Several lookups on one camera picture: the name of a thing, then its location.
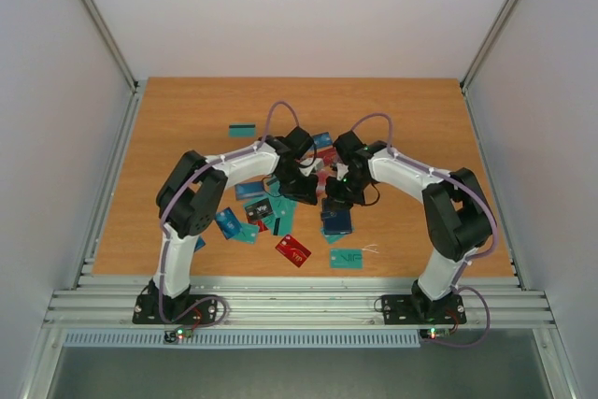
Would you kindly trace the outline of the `dark blue card holder wallet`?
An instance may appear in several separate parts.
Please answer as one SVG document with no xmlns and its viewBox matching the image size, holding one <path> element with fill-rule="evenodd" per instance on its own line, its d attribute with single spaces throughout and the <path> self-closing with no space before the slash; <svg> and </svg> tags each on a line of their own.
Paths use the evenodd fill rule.
<svg viewBox="0 0 598 399">
<path fill-rule="evenodd" d="M 348 235 L 353 232 L 350 211 L 337 207 L 328 198 L 322 200 L 320 219 L 325 235 Z"/>
</svg>

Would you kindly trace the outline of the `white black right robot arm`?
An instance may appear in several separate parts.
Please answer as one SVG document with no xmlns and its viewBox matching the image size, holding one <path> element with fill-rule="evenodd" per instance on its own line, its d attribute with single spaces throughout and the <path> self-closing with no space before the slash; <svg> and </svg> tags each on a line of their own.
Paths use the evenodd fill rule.
<svg viewBox="0 0 598 399">
<path fill-rule="evenodd" d="M 432 321 L 445 310 L 464 269 L 491 254 L 499 239 L 497 220 L 478 183 L 467 168 L 446 171 L 405 156 L 383 141 L 363 143 L 346 132 L 334 148 L 341 165 L 326 181 L 326 195 L 335 207 L 365 206 L 364 190 L 387 184 L 423 205 L 433 250 L 423 273 L 411 287 L 410 302 L 421 321 Z"/>
</svg>

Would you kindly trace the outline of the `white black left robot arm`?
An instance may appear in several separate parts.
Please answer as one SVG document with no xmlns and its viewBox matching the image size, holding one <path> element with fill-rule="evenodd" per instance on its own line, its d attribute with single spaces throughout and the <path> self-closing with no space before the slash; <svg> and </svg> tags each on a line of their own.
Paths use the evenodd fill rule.
<svg viewBox="0 0 598 399">
<path fill-rule="evenodd" d="M 282 196 L 315 205 L 318 177 L 300 164 L 315 148 L 309 133 L 297 126 L 288 135 L 265 135 L 221 155 L 184 153 L 156 198 L 162 248 L 156 273 L 137 297 L 135 317 L 175 323 L 188 319 L 196 306 L 216 304 L 216 298 L 191 295 L 190 274 L 197 241 L 217 218 L 224 192 L 251 178 L 273 176 Z"/>
</svg>

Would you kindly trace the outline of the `black VIP card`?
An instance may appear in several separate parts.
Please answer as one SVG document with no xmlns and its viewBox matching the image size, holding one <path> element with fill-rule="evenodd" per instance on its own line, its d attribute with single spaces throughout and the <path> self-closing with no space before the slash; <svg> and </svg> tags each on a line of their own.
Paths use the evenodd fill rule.
<svg viewBox="0 0 598 399">
<path fill-rule="evenodd" d="M 249 223 L 260 221 L 274 213 L 268 198 L 255 198 L 243 206 Z"/>
</svg>

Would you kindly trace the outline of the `blue card with stripe left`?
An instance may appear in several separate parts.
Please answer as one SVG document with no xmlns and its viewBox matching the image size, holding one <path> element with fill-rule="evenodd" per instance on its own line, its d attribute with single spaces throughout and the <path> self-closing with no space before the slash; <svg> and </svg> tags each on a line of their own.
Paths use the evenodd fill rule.
<svg viewBox="0 0 598 399">
<path fill-rule="evenodd" d="M 237 201 L 261 196 L 265 193 L 261 181 L 252 181 L 235 185 L 235 199 Z"/>
</svg>

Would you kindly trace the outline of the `blue VIP card back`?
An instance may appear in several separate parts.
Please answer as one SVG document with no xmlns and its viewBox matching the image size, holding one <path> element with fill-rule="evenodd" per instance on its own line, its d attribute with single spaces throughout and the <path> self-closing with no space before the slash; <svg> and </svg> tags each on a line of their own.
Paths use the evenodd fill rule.
<svg viewBox="0 0 598 399">
<path fill-rule="evenodd" d="M 312 136 L 317 150 L 325 149 L 333 145 L 333 140 L 328 132 L 315 134 Z"/>
</svg>

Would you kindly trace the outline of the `teal VIP card front right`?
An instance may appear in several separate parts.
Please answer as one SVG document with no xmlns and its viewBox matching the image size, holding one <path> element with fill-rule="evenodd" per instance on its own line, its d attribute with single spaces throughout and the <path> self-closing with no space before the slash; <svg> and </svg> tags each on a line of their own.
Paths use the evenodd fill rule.
<svg viewBox="0 0 598 399">
<path fill-rule="evenodd" d="M 330 267 L 333 269 L 363 269 L 363 251 L 361 249 L 330 249 Z"/>
</svg>

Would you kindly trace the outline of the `red card centre front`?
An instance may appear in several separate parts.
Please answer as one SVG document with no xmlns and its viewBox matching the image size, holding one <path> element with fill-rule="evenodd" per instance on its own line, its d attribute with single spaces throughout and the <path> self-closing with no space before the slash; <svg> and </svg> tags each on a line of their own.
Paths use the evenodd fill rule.
<svg viewBox="0 0 598 399">
<path fill-rule="evenodd" d="M 298 268 L 311 256 L 311 251 L 292 235 L 285 235 L 275 249 Z"/>
</svg>

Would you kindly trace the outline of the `teal card with magnetic stripe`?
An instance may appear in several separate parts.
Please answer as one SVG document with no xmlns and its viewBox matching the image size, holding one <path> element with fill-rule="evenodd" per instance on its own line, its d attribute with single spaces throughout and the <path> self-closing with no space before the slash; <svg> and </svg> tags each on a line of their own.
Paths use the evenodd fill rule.
<svg viewBox="0 0 598 399">
<path fill-rule="evenodd" d="M 228 136 L 234 138 L 255 137 L 256 125 L 253 123 L 234 123 L 229 125 Z"/>
</svg>

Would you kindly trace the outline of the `blue card left middle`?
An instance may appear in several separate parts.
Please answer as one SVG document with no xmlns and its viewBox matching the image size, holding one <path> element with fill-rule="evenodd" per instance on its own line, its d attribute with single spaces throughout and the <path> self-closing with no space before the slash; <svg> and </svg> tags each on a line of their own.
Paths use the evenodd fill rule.
<svg viewBox="0 0 598 399">
<path fill-rule="evenodd" d="M 236 237 L 243 231 L 241 222 L 229 207 L 216 213 L 215 222 L 225 239 Z"/>
</svg>

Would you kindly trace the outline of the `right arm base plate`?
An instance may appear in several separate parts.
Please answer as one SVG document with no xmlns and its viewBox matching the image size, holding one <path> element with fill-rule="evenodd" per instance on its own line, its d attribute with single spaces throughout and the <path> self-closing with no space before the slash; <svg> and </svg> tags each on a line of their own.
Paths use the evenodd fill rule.
<svg viewBox="0 0 598 399">
<path fill-rule="evenodd" d="M 408 294 L 386 294 L 379 297 L 377 309 L 386 325 L 449 325 L 466 324 L 463 299 L 450 294 L 433 302 L 427 312 L 419 312 Z"/>
</svg>

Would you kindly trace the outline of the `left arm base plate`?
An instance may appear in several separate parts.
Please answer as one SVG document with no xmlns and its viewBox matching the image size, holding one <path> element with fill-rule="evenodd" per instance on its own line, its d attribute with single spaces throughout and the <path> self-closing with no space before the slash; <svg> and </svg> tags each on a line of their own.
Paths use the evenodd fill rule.
<svg viewBox="0 0 598 399">
<path fill-rule="evenodd" d="M 133 324 L 141 325 L 200 325 L 213 323 L 221 307 L 213 296 L 189 294 L 179 299 L 163 297 L 163 314 L 159 311 L 159 298 L 149 294 L 136 298 Z"/>
</svg>

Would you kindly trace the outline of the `aluminium frame post right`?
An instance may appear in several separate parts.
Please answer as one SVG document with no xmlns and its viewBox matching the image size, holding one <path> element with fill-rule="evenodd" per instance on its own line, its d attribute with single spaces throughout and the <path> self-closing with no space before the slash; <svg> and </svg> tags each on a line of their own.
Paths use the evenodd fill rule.
<svg viewBox="0 0 598 399">
<path fill-rule="evenodd" d="M 500 6 L 491 24 L 490 29 L 484 36 L 475 57 L 473 58 L 471 64 L 465 71 L 462 80 L 460 81 L 460 88 L 463 93 L 465 93 L 473 83 L 482 65 L 485 63 L 486 59 L 490 55 L 492 48 L 496 44 L 497 40 L 504 31 L 506 25 L 508 24 L 510 18 L 515 12 L 515 9 L 517 8 L 519 2 L 520 0 L 504 0 L 502 5 Z"/>
</svg>

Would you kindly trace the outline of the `aluminium frame post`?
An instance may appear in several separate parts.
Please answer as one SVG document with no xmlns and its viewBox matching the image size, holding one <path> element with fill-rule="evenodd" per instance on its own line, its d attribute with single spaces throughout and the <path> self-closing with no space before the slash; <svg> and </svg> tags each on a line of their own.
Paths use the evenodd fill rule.
<svg viewBox="0 0 598 399">
<path fill-rule="evenodd" d="M 465 93 L 473 83 L 482 65 L 485 63 L 486 59 L 490 55 L 492 48 L 496 44 L 497 40 L 504 31 L 506 25 L 508 24 L 510 18 L 515 12 L 515 9 L 517 8 L 519 2 L 520 0 L 504 0 L 502 5 L 500 6 L 491 24 L 490 29 L 484 36 L 475 57 L 473 58 L 471 64 L 465 71 L 462 80 L 460 81 L 460 88 L 463 93 Z"/>
<path fill-rule="evenodd" d="M 134 93 L 139 85 L 139 81 L 133 74 L 132 69 L 125 60 L 123 53 L 119 45 L 116 42 L 113 34 L 109 30 L 109 27 L 94 0 L 79 0 L 87 12 L 87 15 L 91 19 L 94 28 L 100 35 L 103 43 L 105 44 L 109 54 L 111 55 L 116 66 L 119 68 L 123 79 L 131 92 Z"/>
</svg>

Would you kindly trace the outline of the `aluminium frame post left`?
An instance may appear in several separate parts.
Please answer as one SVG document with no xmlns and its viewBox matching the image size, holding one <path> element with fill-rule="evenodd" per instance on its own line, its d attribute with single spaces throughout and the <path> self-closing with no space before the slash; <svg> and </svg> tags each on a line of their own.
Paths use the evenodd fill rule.
<svg viewBox="0 0 598 399">
<path fill-rule="evenodd" d="M 134 93 L 139 85 L 139 81 L 133 74 L 132 69 L 125 60 L 123 53 L 119 45 L 116 42 L 113 34 L 109 30 L 109 27 L 94 0 L 79 0 L 87 12 L 87 15 L 91 19 L 94 28 L 100 35 L 103 43 L 105 44 L 109 54 L 111 55 L 116 66 L 119 68 L 123 79 L 131 92 Z"/>
</svg>

